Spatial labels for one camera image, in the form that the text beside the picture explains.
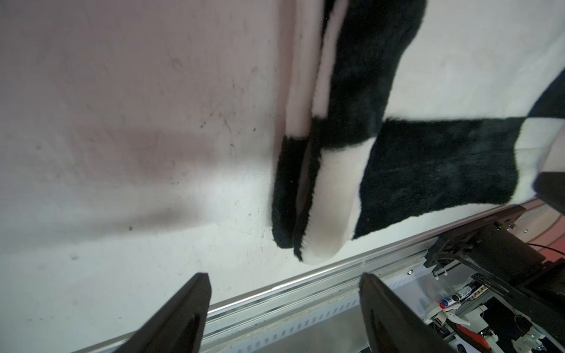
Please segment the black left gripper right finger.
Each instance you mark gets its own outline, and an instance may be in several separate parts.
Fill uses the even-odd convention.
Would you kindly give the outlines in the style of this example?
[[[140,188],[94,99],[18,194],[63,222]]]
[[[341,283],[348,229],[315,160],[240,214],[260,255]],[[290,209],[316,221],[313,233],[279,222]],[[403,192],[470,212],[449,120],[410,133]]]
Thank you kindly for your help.
[[[372,352],[454,352],[377,276],[360,277],[363,322]]]

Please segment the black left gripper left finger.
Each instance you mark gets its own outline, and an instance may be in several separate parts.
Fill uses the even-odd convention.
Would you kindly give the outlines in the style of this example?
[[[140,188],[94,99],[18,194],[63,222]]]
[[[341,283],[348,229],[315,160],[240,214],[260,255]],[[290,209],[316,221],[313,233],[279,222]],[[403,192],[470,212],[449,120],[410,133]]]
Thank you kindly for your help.
[[[116,352],[198,352],[211,295],[209,276],[196,273]]]

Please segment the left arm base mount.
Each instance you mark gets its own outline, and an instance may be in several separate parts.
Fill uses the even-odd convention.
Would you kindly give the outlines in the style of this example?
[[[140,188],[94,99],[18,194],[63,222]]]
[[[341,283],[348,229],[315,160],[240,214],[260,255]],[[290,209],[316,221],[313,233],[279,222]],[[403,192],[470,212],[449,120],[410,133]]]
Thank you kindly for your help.
[[[526,212],[513,206],[440,234],[425,267],[443,269],[457,260],[537,324],[564,320],[564,259],[548,260],[508,228]]]

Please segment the black white checkered pillowcase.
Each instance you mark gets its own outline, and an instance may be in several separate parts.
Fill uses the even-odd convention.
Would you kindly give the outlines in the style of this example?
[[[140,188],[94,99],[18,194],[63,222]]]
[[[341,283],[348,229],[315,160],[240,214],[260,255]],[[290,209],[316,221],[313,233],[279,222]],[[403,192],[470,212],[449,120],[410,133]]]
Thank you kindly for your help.
[[[521,204],[564,128],[562,1],[298,1],[272,236],[303,263]]]

